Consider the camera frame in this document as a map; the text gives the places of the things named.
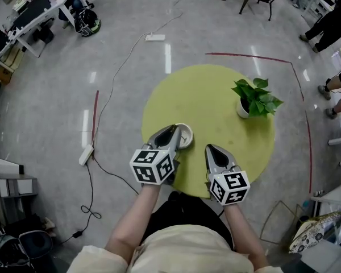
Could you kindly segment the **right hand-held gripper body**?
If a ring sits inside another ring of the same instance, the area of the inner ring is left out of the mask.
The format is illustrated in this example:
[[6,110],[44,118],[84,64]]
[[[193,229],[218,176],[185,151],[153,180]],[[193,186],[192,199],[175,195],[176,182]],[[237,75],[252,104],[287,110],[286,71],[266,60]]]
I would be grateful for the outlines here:
[[207,189],[210,197],[222,206],[242,202],[250,189],[246,171],[238,165],[226,168],[207,169]]

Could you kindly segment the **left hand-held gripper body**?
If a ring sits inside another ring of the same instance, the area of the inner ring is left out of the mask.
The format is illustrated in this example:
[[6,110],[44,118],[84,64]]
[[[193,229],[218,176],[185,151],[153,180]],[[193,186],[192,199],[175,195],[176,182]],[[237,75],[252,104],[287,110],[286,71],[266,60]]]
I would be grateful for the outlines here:
[[143,144],[130,160],[136,181],[141,185],[173,185],[179,166],[176,160],[178,150],[177,145],[153,148],[148,143]]

